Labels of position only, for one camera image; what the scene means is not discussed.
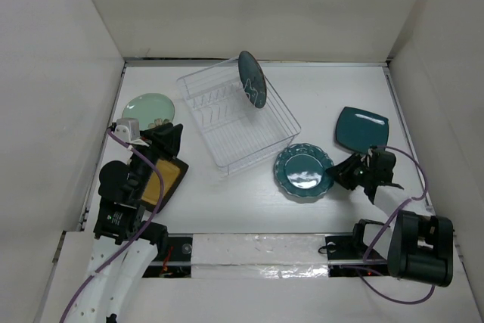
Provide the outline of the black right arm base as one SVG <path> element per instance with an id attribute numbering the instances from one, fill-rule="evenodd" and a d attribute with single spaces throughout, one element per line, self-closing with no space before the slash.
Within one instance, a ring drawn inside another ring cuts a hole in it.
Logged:
<path id="1" fill-rule="evenodd" d="M 362 219 L 354 225 L 351 232 L 324 237 L 324 243 L 318 248 L 318 252 L 327 257 L 331 278 L 389 276 L 383 257 L 375 250 L 371 251 L 368 262 L 362 259 L 368 248 L 363 242 L 367 224 L 377 228 L 383 225 L 381 222 Z"/>

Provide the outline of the teal square plate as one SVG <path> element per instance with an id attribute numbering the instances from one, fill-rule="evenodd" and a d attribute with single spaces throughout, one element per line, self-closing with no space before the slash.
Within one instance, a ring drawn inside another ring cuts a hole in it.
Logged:
<path id="1" fill-rule="evenodd" d="M 389 120 L 367 110 L 344 107 L 337 119 L 334 138 L 341 147 L 364 154 L 372 146 L 387 144 Z"/>

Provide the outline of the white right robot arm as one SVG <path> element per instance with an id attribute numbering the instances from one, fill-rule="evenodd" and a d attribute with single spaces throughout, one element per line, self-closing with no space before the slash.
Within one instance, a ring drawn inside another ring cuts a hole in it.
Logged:
<path id="1" fill-rule="evenodd" d="M 385 222 L 360 219 L 346 246 L 366 264 L 383 263 L 394 278 L 447 287 L 453 278 L 452 221 L 427 209 L 425 192 L 409 196 L 393 181 L 399 152 L 372 147 L 327 170 L 346 190 L 362 188 L 386 216 Z"/>

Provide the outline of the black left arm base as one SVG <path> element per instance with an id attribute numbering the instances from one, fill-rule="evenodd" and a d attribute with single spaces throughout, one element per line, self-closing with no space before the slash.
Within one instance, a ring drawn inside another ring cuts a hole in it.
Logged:
<path id="1" fill-rule="evenodd" d="M 144 278 L 190 278 L 192 234 L 170 234 L 166 251 L 147 267 Z"/>

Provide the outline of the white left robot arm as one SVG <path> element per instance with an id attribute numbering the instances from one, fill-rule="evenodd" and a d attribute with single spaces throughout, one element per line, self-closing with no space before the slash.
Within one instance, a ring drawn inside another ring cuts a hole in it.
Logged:
<path id="1" fill-rule="evenodd" d="M 161 161 L 177 160 L 181 124 L 165 123 L 141 131 L 135 118 L 121 118 L 107 136 L 131 152 L 129 161 L 112 160 L 99 172 L 101 198 L 93 229 L 92 252 L 85 280 L 64 309 L 62 322 L 119 322 L 148 266 L 168 253 L 168 229 L 154 222 L 181 177 L 165 182 Z"/>

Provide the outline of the blue round floral plate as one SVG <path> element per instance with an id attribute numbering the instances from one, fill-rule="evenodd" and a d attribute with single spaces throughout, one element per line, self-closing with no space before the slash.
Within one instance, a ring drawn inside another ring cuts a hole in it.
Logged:
<path id="1" fill-rule="evenodd" d="M 242 51 L 237 67 L 244 93 L 254 107 L 262 109 L 266 104 L 267 86 L 259 62 L 248 51 Z"/>

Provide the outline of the teal scalloped round plate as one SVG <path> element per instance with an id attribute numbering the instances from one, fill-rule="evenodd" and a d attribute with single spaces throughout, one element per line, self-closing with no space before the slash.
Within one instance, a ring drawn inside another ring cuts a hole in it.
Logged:
<path id="1" fill-rule="evenodd" d="M 277 155 L 273 173 L 284 193 L 298 198 L 320 198 L 334 186 L 327 173 L 333 166 L 332 159 L 320 147 L 299 143 Z"/>

